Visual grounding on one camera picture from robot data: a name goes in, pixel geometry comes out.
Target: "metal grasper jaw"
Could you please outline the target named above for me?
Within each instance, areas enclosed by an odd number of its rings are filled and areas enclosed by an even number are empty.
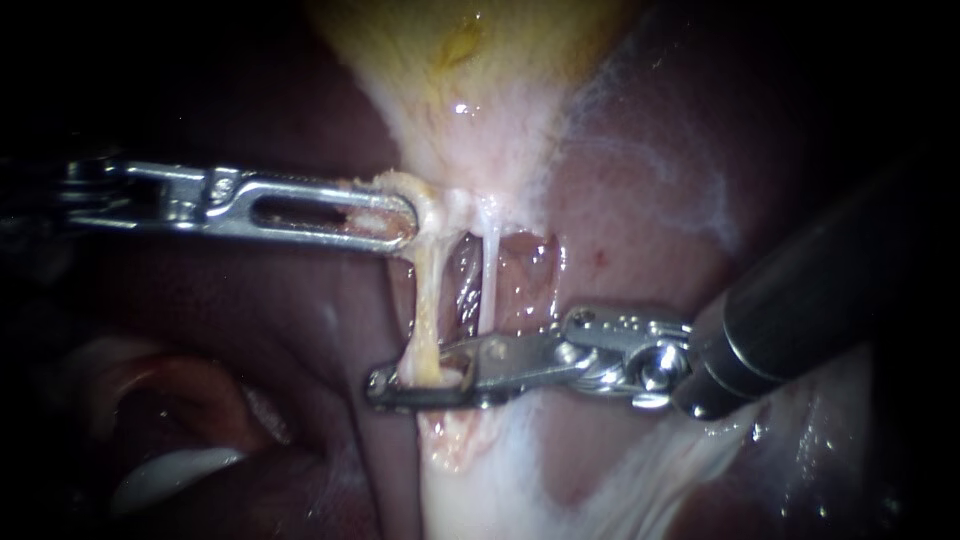
[[[488,408],[531,388],[564,385],[656,411],[668,407],[670,393],[690,373],[690,327],[662,310],[580,305],[559,326],[548,334],[491,334],[443,348],[441,367],[461,375],[450,387],[408,387],[396,366],[375,369],[367,401],[392,412]]]
[[[71,170],[80,172],[64,183],[62,197],[84,195],[104,180],[123,188],[99,207],[72,210],[66,222],[77,229],[199,234],[379,255],[402,249],[418,230],[409,201],[350,180],[119,159],[72,164]],[[131,194],[146,194],[148,201]]]
[[[491,334],[453,343],[440,351],[442,369],[461,375],[450,387],[401,384],[395,365],[373,370],[367,401],[390,412],[480,408],[502,405],[531,388],[569,384],[596,361],[595,350],[567,343],[557,334]]]

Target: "metal screw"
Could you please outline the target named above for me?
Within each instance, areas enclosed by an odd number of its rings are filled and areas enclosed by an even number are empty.
[[[213,183],[213,188],[210,190],[210,202],[214,205],[226,202],[230,197],[230,193],[233,192],[233,185],[234,179],[229,176],[217,178],[217,181]]]
[[[573,315],[573,324],[576,324],[581,328],[586,328],[596,318],[596,313],[590,311],[589,309],[584,309]]]
[[[581,351],[573,343],[563,341],[560,345],[557,345],[554,351],[554,358],[561,364],[570,365],[581,358]]]
[[[379,371],[370,376],[367,382],[367,395],[379,396],[387,389],[387,376]]]
[[[480,354],[484,358],[502,362],[507,358],[507,344],[499,339],[490,339],[483,343]]]

